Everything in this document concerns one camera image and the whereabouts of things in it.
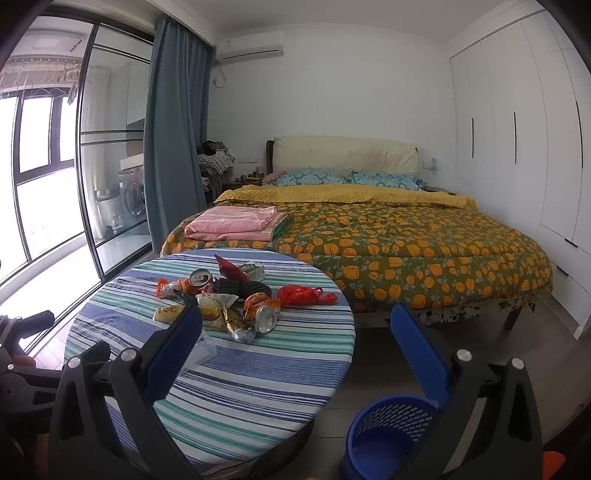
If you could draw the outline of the bed with floral quilt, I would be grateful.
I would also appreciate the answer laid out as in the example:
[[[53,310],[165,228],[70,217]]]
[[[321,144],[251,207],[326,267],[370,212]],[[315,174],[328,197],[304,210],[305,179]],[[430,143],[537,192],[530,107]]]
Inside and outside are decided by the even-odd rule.
[[[271,206],[287,223],[270,240],[190,237],[184,219],[163,256],[204,248],[270,250],[317,267],[356,313],[410,304],[428,323],[496,305],[512,327],[553,290],[551,261],[525,233],[480,212],[468,196],[352,184],[246,186],[218,206]]]

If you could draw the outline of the pile of clothes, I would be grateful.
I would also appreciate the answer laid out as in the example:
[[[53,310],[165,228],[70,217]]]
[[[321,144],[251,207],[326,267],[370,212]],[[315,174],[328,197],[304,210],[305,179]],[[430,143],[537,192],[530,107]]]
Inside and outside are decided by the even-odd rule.
[[[235,172],[235,156],[222,142],[206,140],[197,149],[197,164],[202,183],[211,200],[216,200]]]

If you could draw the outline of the blue plastic waste basket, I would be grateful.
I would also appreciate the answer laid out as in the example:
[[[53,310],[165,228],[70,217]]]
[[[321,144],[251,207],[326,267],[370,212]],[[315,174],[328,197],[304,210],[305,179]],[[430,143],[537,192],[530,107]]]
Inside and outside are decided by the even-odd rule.
[[[413,395],[394,395],[363,409],[346,434],[346,479],[390,479],[403,466],[439,412]]]

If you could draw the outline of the orange white snack wrapper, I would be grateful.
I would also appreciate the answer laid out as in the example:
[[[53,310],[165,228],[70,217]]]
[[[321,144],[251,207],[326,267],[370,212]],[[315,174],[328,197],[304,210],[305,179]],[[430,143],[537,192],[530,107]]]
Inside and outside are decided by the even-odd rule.
[[[187,278],[168,281],[160,278],[156,283],[155,296],[157,298],[172,298],[177,294],[190,294],[193,291],[193,286]]]

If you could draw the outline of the gold foil wrapper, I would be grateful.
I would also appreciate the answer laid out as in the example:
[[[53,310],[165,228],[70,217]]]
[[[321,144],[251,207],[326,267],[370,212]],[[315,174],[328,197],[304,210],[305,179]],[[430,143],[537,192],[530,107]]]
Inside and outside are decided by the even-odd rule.
[[[242,311],[233,307],[222,307],[225,328],[231,339],[242,344],[252,343],[256,338],[256,330],[245,320]]]

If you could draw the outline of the black pinecone-like ball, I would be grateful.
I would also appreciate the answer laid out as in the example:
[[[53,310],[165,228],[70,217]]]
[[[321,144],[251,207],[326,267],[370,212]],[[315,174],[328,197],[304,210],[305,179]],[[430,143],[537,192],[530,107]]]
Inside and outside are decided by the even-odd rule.
[[[238,286],[238,297],[242,298],[243,300],[249,298],[249,296],[259,293],[266,294],[266,296],[269,297],[273,296],[270,287],[266,284],[263,284],[262,282],[246,281],[240,283]]]
[[[212,292],[215,294],[239,295],[240,283],[235,280],[218,278],[212,284]]]

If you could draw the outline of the left teal patterned pillow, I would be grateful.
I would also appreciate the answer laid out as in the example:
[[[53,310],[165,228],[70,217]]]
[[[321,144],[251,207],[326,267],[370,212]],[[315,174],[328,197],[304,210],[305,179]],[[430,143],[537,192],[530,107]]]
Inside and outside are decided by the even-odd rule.
[[[348,178],[312,168],[284,173],[274,182],[277,187],[339,184],[349,184]]]

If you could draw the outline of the black framed glass sliding door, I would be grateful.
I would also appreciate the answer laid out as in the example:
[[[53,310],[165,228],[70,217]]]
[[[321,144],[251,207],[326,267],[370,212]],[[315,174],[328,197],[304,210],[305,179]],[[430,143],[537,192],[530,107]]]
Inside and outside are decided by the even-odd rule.
[[[119,172],[143,168],[143,135],[152,43],[95,23],[85,48],[76,112],[76,168],[82,220],[101,281],[151,245],[145,214],[123,207]]]

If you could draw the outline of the red snack bag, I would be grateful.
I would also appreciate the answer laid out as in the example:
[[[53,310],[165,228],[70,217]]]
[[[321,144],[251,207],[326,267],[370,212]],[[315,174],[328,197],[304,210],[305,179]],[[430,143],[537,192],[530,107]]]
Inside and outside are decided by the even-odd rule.
[[[244,283],[249,281],[249,276],[245,274],[238,266],[232,264],[228,260],[222,258],[219,255],[214,255],[214,259],[217,262],[219,273],[225,279],[233,282]]]

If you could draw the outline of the white wall air conditioner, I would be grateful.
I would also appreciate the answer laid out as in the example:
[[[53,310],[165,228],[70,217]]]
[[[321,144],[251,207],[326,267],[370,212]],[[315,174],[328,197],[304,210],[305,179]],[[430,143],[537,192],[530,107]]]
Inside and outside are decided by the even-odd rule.
[[[218,63],[229,64],[283,56],[283,31],[264,32],[222,40],[216,47]]]

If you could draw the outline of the white milk carton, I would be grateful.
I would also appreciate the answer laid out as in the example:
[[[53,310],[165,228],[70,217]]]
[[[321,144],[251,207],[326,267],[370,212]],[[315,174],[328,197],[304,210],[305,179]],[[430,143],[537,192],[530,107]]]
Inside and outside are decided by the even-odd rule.
[[[264,271],[263,265],[246,262],[240,265],[239,269],[245,273],[249,281],[263,282],[264,278],[266,278],[266,271]]]

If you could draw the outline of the red plastic bag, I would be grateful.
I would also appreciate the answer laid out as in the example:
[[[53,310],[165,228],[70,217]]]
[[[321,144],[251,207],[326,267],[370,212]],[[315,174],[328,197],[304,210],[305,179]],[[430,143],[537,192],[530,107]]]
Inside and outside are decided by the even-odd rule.
[[[325,292],[321,287],[286,285],[277,290],[277,298],[283,307],[307,307],[334,304],[339,300],[337,294]]]

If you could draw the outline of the white built-in wardrobe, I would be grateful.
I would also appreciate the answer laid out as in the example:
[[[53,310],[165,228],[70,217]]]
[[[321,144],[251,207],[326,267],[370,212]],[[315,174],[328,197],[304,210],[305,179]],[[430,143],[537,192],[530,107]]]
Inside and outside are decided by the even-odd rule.
[[[590,72],[537,1],[506,1],[450,43],[455,181],[497,220],[534,238],[553,295],[590,331]]]

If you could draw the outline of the cream padded headboard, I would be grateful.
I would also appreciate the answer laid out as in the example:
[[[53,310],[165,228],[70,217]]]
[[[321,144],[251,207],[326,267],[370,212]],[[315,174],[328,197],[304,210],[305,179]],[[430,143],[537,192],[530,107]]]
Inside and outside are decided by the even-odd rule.
[[[341,136],[283,136],[266,141],[266,173],[322,169],[419,175],[418,148],[406,142]]]

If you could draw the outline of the blue grey curtain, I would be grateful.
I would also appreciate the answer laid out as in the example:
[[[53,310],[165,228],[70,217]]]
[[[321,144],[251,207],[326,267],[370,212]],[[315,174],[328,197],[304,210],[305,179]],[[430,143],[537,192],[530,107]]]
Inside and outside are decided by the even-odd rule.
[[[143,185],[152,248],[206,207],[197,150],[206,137],[211,46],[170,17],[157,22],[143,135]]]

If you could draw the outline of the striped blue green tablecloth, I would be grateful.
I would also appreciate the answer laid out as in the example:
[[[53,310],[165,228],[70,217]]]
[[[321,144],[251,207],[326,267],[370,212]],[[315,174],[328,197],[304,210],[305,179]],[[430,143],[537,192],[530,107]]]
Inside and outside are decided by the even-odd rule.
[[[273,289],[302,285],[337,293],[320,270],[283,254],[252,249],[189,250],[139,264],[101,287],[76,315],[65,353],[97,341],[113,354],[138,348],[156,330],[160,279],[197,269],[218,270],[217,259],[263,267]],[[356,328],[344,296],[329,305],[283,308],[276,327],[240,344],[214,331],[213,357],[182,372],[155,411],[197,472],[206,479],[242,475],[263,454],[315,419],[331,400],[353,359]]]

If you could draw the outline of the yellow snack pouch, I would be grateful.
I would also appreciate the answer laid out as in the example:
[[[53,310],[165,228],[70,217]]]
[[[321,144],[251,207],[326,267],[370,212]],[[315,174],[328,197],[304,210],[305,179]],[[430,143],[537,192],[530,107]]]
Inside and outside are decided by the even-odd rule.
[[[235,294],[198,294],[197,304],[200,310],[204,329],[224,331],[226,329],[223,311],[231,307],[238,299]]]

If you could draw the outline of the yellow white chip bag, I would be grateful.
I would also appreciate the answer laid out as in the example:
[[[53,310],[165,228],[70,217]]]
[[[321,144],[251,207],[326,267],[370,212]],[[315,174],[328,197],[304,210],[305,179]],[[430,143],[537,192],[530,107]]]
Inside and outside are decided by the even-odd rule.
[[[164,324],[173,323],[184,310],[183,305],[167,305],[158,307],[153,313],[153,321]]]

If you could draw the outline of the folded pink blanket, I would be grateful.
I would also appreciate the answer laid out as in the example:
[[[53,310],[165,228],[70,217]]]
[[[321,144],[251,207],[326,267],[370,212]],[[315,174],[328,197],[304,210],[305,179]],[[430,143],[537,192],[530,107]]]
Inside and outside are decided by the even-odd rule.
[[[212,207],[184,227],[184,236],[200,241],[270,241],[276,228],[287,220],[287,213],[274,206]]]

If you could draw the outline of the washing machine behind glass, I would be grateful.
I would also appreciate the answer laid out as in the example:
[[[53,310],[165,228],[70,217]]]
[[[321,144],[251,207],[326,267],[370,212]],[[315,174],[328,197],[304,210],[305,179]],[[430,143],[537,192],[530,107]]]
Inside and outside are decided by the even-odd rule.
[[[142,217],[145,214],[143,168],[121,170],[118,177],[124,210],[133,218]]]

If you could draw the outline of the crushed red soda can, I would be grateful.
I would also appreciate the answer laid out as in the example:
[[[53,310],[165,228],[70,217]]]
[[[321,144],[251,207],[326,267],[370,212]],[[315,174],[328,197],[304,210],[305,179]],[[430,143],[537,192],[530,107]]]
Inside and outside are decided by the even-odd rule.
[[[211,293],[213,291],[214,276],[204,268],[194,270],[187,278],[189,292],[193,295]]]

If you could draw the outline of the crushed orange soda can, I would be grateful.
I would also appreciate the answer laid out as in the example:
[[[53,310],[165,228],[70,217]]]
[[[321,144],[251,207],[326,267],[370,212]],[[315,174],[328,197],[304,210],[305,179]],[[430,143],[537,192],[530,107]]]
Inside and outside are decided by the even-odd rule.
[[[260,334],[273,331],[279,314],[280,299],[270,298],[263,292],[250,295],[243,304],[245,321]]]

